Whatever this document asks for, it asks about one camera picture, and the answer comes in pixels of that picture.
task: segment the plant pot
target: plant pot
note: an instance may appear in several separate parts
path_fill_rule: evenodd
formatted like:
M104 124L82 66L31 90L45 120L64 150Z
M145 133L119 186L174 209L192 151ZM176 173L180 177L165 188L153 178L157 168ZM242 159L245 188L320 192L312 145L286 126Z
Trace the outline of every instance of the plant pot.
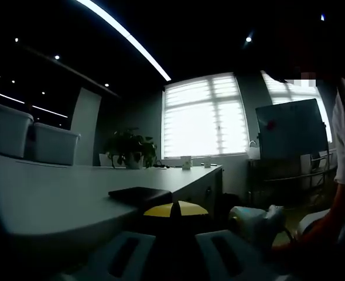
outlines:
M139 170L139 169L142 169L143 165L144 165L143 156L140 157L139 162L136 162L136 160L134 159L134 155L131 154L129 159L125 161L125 166L127 167L127 169Z

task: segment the white chair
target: white chair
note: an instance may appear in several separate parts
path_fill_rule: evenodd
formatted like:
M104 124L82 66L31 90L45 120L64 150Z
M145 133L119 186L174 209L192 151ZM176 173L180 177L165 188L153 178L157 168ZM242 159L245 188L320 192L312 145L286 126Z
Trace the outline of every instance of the white chair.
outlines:
M100 153L100 163L101 167L112 167L111 159L106 154Z

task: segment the window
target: window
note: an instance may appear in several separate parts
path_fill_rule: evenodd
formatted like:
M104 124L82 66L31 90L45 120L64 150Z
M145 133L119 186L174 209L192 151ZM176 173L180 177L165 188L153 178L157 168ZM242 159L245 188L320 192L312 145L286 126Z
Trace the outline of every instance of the window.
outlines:
M162 157L245 152L248 131L240 91L231 73L166 87Z
M265 72L262 72L262 76L270 93L272 104L283 104L285 102L302 101L315 98L318 103L322 121L326 125L327 140L332 142L329 118L327 117L327 112L317 87L309 86L309 80L301 80L301 86L297 86L276 81Z

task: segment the ceiling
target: ceiling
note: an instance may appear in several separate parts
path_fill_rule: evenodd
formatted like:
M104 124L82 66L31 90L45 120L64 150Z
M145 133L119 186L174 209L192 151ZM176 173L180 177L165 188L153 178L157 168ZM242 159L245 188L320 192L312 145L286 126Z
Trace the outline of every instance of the ceiling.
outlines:
M290 11L284 5L253 1L242 1L241 7L222 0L94 2L150 52L171 77L169 83L256 64L260 55L267 56L253 46L257 32L267 35L275 17ZM318 22L319 15L320 8L304 10L307 21ZM245 44L249 35L254 40ZM262 47L268 50L275 44ZM98 85L108 83L122 98L167 84L124 37L75 0L0 1L0 91L65 115L72 112L82 86L111 95L26 48L50 59L58 54L60 63Z

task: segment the conference table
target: conference table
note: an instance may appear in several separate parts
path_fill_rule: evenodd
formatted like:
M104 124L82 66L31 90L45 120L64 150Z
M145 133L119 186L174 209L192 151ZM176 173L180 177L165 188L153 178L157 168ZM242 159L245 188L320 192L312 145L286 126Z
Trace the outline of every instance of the conference table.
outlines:
M222 168L112 169L62 166L0 155L0 220L31 266L63 264L93 250L138 215L109 191L135 186L168 190L173 200L213 213Z

